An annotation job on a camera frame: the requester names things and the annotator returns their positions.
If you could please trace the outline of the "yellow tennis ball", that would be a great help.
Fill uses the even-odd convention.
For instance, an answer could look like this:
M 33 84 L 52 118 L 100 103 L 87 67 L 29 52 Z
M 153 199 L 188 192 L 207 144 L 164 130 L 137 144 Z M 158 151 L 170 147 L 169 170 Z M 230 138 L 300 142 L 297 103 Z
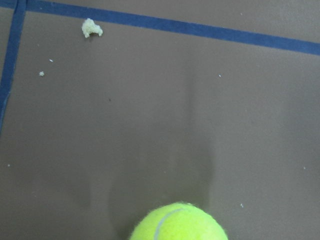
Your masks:
M 176 202 L 149 212 L 134 228 L 131 240 L 227 240 L 221 225 L 208 213 Z

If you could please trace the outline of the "yellow foam crumb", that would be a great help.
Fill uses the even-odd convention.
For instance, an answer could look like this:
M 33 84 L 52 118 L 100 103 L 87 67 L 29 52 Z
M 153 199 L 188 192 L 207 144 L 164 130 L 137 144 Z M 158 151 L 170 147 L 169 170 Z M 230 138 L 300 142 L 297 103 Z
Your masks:
M 96 34 L 99 37 L 103 35 L 102 28 L 99 25 L 95 24 L 95 22 L 90 18 L 87 18 L 82 23 L 81 30 L 85 38 L 89 38 L 92 34 Z

